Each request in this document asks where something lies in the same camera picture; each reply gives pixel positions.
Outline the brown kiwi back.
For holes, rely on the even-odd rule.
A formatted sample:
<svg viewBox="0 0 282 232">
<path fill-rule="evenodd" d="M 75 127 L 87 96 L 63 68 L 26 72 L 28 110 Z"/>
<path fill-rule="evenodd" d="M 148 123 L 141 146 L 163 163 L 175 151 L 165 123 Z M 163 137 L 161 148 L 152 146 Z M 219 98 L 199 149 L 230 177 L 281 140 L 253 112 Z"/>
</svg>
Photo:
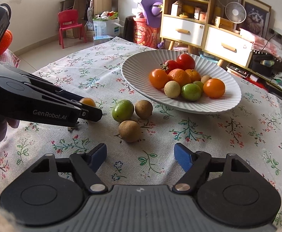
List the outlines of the brown kiwi back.
<svg viewBox="0 0 282 232">
<path fill-rule="evenodd" d="M 153 112 L 153 105 L 147 100 L 140 100 L 135 104 L 135 112 L 141 119 L 148 119 Z"/>
</svg>

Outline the red tomato with stem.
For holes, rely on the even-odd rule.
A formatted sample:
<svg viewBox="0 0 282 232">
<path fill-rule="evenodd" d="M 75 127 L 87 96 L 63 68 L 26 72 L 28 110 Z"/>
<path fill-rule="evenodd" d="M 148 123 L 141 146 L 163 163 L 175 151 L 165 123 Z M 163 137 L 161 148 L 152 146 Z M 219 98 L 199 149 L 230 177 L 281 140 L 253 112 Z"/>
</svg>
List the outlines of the red tomato with stem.
<svg viewBox="0 0 282 232">
<path fill-rule="evenodd" d="M 169 74 L 174 69 L 180 69 L 181 66 L 175 60 L 167 60 L 164 63 L 160 64 L 160 68 Z"/>
</svg>

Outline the green lime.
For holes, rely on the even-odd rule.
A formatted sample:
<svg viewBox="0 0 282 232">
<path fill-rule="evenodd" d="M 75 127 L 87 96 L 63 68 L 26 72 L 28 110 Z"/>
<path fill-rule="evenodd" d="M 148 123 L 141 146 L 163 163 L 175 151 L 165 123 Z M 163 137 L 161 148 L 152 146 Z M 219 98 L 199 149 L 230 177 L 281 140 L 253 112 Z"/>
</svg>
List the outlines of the green lime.
<svg viewBox="0 0 282 232">
<path fill-rule="evenodd" d="M 181 88 L 181 96 L 187 101 L 197 101 L 202 95 L 200 87 L 196 84 L 189 83 Z"/>
<path fill-rule="evenodd" d="M 193 84 L 197 85 L 200 88 L 201 92 L 203 93 L 204 84 L 201 81 L 194 81 Z"/>
<path fill-rule="evenodd" d="M 134 105 L 129 100 L 119 101 L 112 110 L 112 117 L 115 121 L 121 123 L 130 120 L 134 113 Z"/>
</svg>

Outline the large orange mandarin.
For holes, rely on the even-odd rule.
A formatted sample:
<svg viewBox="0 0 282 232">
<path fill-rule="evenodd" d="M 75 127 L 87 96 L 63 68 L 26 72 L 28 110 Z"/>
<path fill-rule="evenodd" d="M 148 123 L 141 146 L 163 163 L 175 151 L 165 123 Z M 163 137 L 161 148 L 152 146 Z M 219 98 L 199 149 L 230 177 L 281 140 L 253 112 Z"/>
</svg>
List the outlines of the large orange mandarin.
<svg viewBox="0 0 282 232">
<path fill-rule="evenodd" d="M 180 87 L 183 87 L 184 85 L 191 83 L 188 74 L 182 69 L 172 70 L 168 74 L 168 77 L 170 80 L 178 82 Z"/>
</svg>

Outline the white desk fan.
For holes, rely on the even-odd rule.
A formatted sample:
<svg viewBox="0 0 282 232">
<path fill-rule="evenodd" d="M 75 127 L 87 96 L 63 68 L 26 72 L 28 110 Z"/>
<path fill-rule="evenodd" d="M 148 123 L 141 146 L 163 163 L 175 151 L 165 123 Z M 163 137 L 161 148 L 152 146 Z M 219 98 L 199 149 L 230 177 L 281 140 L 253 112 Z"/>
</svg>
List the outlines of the white desk fan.
<svg viewBox="0 0 282 232">
<path fill-rule="evenodd" d="M 225 7 L 225 15 L 234 25 L 232 31 L 236 31 L 238 24 L 241 24 L 246 19 L 246 10 L 244 6 L 238 2 L 230 2 Z"/>
</svg>

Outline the small orange mandarin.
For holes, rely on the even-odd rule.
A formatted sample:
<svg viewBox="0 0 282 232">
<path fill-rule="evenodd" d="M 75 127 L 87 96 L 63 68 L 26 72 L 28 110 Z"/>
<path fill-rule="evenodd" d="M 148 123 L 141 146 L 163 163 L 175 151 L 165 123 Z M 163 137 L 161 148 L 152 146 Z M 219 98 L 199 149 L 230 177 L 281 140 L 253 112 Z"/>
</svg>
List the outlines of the small orange mandarin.
<svg viewBox="0 0 282 232">
<path fill-rule="evenodd" d="M 187 70 L 185 70 L 185 72 L 188 74 L 188 76 L 191 80 L 191 83 L 193 83 L 194 81 L 200 81 L 201 80 L 200 74 L 195 69 L 187 69 Z"/>
</svg>

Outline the lone brown kiwi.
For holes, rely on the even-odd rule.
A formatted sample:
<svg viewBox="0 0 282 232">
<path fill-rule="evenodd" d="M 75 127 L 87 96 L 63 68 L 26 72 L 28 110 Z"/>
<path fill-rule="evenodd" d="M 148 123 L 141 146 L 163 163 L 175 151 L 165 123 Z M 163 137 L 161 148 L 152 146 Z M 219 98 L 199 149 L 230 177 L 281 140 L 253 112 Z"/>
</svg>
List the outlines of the lone brown kiwi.
<svg viewBox="0 0 282 232">
<path fill-rule="evenodd" d="M 181 87 L 176 81 L 169 81 L 164 86 L 164 93 L 168 98 L 177 98 L 181 94 Z"/>
</svg>

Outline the dried tomato calyx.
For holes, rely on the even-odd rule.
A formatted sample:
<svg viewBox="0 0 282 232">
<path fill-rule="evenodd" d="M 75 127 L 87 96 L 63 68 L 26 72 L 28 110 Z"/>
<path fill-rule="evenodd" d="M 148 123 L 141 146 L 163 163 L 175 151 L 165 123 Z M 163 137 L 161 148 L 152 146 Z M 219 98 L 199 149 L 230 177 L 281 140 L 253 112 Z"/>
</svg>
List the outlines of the dried tomato calyx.
<svg viewBox="0 0 282 232">
<path fill-rule="evenodd" d="M 79 122 L 77 122 L 74 126 L 72 127 L 68 127 L 67 130 L 68 132 L 72 132 L 73 130 L 76 130 L 78 129 L 78 125 L 79 125 Z"/>
</svg>

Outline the orange tomato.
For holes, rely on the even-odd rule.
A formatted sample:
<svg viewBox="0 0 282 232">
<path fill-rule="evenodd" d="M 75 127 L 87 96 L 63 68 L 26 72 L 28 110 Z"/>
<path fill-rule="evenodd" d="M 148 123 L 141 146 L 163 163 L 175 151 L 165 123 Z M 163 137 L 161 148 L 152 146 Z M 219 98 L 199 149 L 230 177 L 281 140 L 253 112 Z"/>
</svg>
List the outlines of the orange tomato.
<svg viewBox="0 0 282 232">
<path fill-rule="evenodd" d="M 160 90 L 169 82 L 169 77 L 164 70 L 154 69 L 149 73 L 149 81 L 153 87 Z"/>
<path fill-rule="evenodd" d="M 218 78 L 211 78 L 203 85 L 203 92 L 210 98 L 221 98 L 225 94 L 225 84 Z"/>
</svg>

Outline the olive green-orange tomato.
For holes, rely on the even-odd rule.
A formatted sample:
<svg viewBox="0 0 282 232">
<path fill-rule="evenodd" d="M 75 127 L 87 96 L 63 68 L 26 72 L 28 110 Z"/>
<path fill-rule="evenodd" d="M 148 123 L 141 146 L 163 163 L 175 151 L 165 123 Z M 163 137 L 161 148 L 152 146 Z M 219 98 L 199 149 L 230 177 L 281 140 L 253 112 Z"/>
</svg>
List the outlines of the olive green-orange tomato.
<svg viewBox="0 0 282 232">
<path fill-rule="evenodd" d="M 89 105 L 92 107 L 96 107 L 96 103 L 93 99 L 89 98 L 89 97 L 84 97 L 80 100 L 80 103 L 85 104 L 85 105 Z"/>
</svg>

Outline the floral tablecloth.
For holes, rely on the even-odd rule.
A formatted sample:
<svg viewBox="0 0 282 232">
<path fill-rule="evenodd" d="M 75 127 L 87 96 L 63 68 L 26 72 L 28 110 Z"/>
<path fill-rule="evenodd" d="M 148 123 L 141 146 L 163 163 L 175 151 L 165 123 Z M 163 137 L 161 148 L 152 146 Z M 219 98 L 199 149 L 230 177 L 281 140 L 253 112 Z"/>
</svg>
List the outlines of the floral tablecloth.
<svg viewBox="0 0 282 232">
<path fill-rule="evenodd" d="M 65 90 L 92 98 L 102 110 L 98 123 L 80 121 L 78 128 L 21 122 L 9 128 L 0 143 L 0 194 L 10 182 L 46 153 L 66 158 L 90 151 L 98 143 L 107 145 L 107 159 L 98 175 L 107 185 L 173 185 L 183 175 L 173 154 L 181 142 L 189 149 L 214 157 L 236 153 L 258 171 L 282 199 L 282 100 L 238 78 L 242 99 L 229 112 L 196 115 L 153 103 L 147 120 L 134 116 L 142 137 L 127 143 L 118 134 L 112 109 L 118 101 L 136 103 L 143 96 L 123 79 L 120 68 L 128 57 L 147 53 L 120 38 L 71 53 L 36 71 L 36 75 Z M 275 225 L 282 227 L 282 204 Z"/>
</svg>

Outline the brown kiwi front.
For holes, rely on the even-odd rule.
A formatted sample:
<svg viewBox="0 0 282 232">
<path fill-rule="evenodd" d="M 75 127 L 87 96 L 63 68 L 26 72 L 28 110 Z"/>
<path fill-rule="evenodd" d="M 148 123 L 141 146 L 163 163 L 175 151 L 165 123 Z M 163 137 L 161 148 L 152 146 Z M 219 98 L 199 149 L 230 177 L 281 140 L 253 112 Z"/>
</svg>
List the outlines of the brown kiwi front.
<svg viewBox="0 0 282 232">
<path fill-rule="evenodd" d="M 204 75 L 204 76 L 202 76 L 202 78 L 201 78 L 201 82 L 203 83 L 203 84 L 205 84 L 208 80 L 210 80 L 212 77 L 210 77 L 209 75 Z"/>
</svg>

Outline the white cardboard box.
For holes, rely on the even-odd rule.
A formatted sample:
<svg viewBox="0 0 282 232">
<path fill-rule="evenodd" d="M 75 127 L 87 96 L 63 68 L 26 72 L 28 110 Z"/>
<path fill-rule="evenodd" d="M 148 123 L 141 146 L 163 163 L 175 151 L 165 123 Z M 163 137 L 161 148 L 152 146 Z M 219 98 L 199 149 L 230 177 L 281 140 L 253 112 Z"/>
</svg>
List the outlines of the white cardboard box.
<svg viewBox="0 0 282 232">
<path fill-rule="evenodd" d="M 112 36 L 116 37 L 120 35 L 120 28 L 122 25 L 119 23 L 119 18 L 109 20 L 93 20 L 94 31 L 96 36 Z"/>
</svg>

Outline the purple foam toy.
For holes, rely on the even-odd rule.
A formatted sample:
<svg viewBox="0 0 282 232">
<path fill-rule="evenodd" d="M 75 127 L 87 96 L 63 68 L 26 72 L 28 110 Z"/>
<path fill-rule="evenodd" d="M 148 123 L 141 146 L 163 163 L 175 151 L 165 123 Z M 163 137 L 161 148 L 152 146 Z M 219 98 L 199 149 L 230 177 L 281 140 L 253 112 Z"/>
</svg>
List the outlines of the purple foam toy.
<svg viewBox="0 0 282 232">
<path fill-rule="evenodd" d="M 141 0 L 139 18 L 145 19 L 152 28 L 160 28 L 163 0 Z"/>
</svg>

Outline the round red tomato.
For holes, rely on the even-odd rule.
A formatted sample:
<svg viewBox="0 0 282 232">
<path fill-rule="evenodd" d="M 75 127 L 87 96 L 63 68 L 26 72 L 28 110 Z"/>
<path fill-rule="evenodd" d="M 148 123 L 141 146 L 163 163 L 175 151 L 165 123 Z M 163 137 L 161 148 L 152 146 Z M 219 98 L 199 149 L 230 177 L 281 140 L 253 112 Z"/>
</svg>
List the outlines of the round red tomato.
<svg viewBox="0 0 282 232">
<path fill-rule="evenodd" d="M 177 57 L 176 62 L 178 64 L 179 69 L 182 70 L 195 69 L 195 60 L 189 54 L 186 53 L 180 54 Z"/>
</svg>

